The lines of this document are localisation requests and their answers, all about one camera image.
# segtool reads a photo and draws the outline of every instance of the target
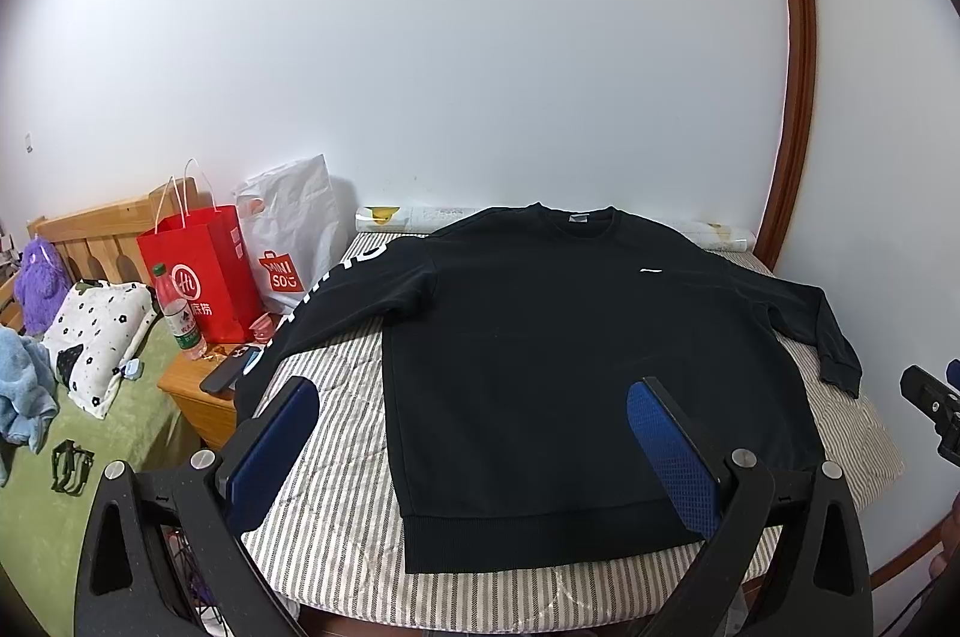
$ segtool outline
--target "human hand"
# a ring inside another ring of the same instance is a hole
[[[950,514],[940,526],[940,538],[944,543],[944,552],[935,555],[930,562],[930,578],[937,578],[947,568],[950,557],[960,545],[960,494],[954,498]]]

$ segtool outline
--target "silver screw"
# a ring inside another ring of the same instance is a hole
[[[104,477],[107,477],[107,479],[117,479],[117,477],[123,474],[124,469],[123,461],[110,461],[109,464],[107,464],[107,468],[104,469]]]
[[[190,466],[194,469],[206,469],[210,464],[212,464],[217,459],[217,453],[214,453],[213,450],[197,450],[193,455],[190,456]]]
[[[757,457],[747,448],[737,448],[733,450],[730,458],[740,469],[752,469],[757,466]]]
[[[840,468],[840,464],[834,463],[833,461],[824,461],[820,465],[820,469],[830,479],[840,479],[840,477],[843,477],[843,469]]]

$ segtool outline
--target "white plastic bag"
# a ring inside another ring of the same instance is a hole
[[[347,250],[323,154],[272,168],[233,195],[257,290],[285,314]]]

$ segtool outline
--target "green blanket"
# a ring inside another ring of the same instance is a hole
[[[0,488],[0,565],[50,637],[73,634],[73,600],[83,532],[100,474],[122,458],[133,469],[162,469],[186,460],[200,439],[157,380],[176,355],[166,325],[155,325],[139,354],[144,373],[124,381],[104,420],[85,414],[59,386],[59,415],[40,454],[16,448],[10,480]],[[93,450],[88,485],[78,497],[54,493],[51,450],[64,439]]]

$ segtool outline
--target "black flower pattern pillow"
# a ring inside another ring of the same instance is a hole
[[[43,343],[75,405],[101,420],[107,415],[123,367],[156,318],[150,290],[139,282],[73,286]]]

